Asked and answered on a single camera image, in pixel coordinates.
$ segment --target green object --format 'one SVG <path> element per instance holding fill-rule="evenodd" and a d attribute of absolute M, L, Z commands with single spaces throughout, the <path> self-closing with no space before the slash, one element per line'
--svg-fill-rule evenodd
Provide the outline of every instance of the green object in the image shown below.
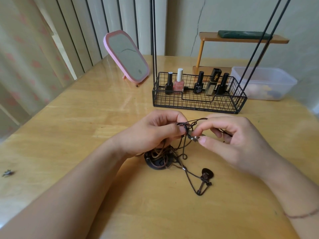
<path fill-rule="evenodd" d="M 262 32 L 250 32 L 250 31 L 227 31 L 219 30 L 218 35 L 223 39 L 245 39 L 245 40 L 259 40 L 263 35 Z M 270 34 L 265 33 L 263 40 L 267 40 Z"/>

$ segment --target transparent container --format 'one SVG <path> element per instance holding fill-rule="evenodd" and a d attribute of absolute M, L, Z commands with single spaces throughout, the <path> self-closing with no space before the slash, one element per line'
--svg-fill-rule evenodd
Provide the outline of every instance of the transparent container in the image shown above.
<path fill-rule="evenodd" d="M 241 88 L 244 88 L 253 68 L 248 68 L 245 77 L 241 81 Z M 239 82 L 245 67 L 233 67 L 231 76 Z M 281 100 L 290 89 L 297 84 L 297 80 L 287 72 L 279 68 L 256 68 L 251 77 L 245 94 L 249 99 L 258 100 Z"/>

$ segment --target fingernail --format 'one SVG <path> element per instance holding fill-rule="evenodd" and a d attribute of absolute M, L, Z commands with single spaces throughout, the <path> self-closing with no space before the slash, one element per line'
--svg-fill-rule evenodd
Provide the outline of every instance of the fingernail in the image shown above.
<path fill-rule="evenodd" d="M 200 145 L 204 145 L 206 142 L 206 136 L 200 136 L 198 142 Z"/>
<path fill-rule="evenodd" d="M 183 126 L 179 126 L 179 128 L 180 128 L 180 131 L 181 131 L 182 134 L 186 133 L 186 130 L 185 130 L 185 128 Z"/>

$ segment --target thin red bracelet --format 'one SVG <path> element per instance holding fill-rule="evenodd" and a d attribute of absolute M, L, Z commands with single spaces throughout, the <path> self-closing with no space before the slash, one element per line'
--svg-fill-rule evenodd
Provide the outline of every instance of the thin red bracelet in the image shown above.
<path fill-rule="evenodd" d="M 313 216 L 315 214 L 317 214 L 319 212 L 319 208 L 315 209 L 314 211 L 308 213 L 308 214 L 303 214 L 303 215 L 294 215 L 294 216 L 291 216 L 291 215 L 287 215 L 285 212 L 284 212 L 284 215 L 286 217 L 288 217 L 289 219 L 303 219 L 303 218 L 306 218 L 306 217 L 309 217 L 309 216 Z"/>

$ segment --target pink mirror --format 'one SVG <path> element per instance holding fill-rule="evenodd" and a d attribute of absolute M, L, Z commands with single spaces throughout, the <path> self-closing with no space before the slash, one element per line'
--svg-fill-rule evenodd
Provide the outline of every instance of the pink mirror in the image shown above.
<path fill-rule="evenodd" d="M 138 84 L 149 75 L 150 69 L 146 60 L 126 32 L 118 30 L 108 33 L 103 42 L 110 56 L 124 73 L 123 78 L 126 77 Z"/>

